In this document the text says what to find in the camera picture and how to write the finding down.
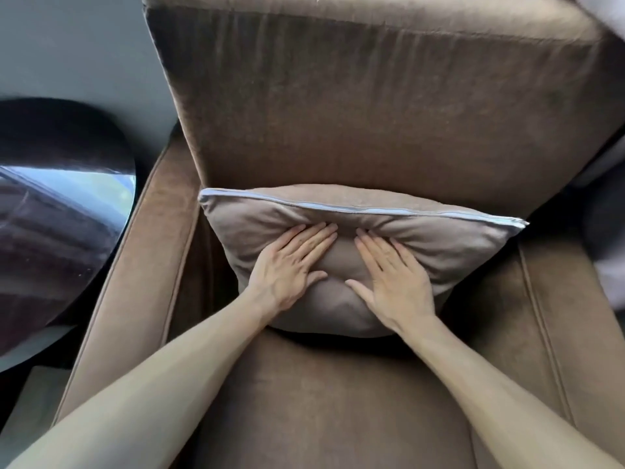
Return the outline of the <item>person's left hand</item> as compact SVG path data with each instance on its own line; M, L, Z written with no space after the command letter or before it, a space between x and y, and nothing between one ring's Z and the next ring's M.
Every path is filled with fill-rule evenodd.
M311 226L304 224L295 226L296 235L308 227ZM275 317L291 308L306 293L306 291L292 290L292 279L295 272L297 270L322 271L315 269L316 263L337 239L338 226L329 223L325 232L327 233L326 238L305 259L295 259L292 256L292 240L272 257L264 257L263 249L256 260L242 295L259 304L270 317Z

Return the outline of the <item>person's right hand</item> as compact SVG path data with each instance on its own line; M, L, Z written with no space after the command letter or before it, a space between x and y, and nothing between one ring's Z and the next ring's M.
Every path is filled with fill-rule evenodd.
M374 291L376 299L376 307L369 309L385 327L402 338L413 339L438 322L433 289L410 284L408 254L412 253L393 238L386 241L401 256L401 268L380 269L366 249L366 231L356 231L354 243L371 276L371 286L367 287Z

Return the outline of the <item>beige cushion with white piping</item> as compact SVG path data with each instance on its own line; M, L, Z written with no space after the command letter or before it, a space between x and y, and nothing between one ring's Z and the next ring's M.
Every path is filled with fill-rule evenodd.
M527 226L519 218L340 185L205 188L198 201L223 246L239 291L247 287L260 252L285 231L301 224L337 224L337 240L314 266L328 277L309 288L271 326L290 333L349 338L393 334L345 284L353 279L371 286L369 271L354 244L356 229L403 244L425 268L439 309L458 283Z

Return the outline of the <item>person's right forearm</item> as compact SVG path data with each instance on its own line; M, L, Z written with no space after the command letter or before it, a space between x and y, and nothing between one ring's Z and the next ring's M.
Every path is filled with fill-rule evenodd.
M501 469L625 469L434 315L389 324L440 378Z

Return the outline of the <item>person's left forearm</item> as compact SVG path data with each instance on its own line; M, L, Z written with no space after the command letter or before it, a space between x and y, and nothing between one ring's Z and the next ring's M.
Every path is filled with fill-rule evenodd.
M244 292L84 402L6 469L168 469L277 312L266 293Z

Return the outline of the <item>grey curtain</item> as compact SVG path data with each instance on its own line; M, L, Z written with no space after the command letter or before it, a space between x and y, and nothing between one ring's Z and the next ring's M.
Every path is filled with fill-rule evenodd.
M624 119L613 139L573 181L587 192L581 228L599 282L618 317L625 318L625 0L568 0L613 34L622 54L617 79Z

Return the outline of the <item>round black glossy side table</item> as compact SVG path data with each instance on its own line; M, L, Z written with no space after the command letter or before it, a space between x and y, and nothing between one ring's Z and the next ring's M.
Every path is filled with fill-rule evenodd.
M0 375L72 328L56 323L109 262L135 199L133 152L108 114L0 99Z

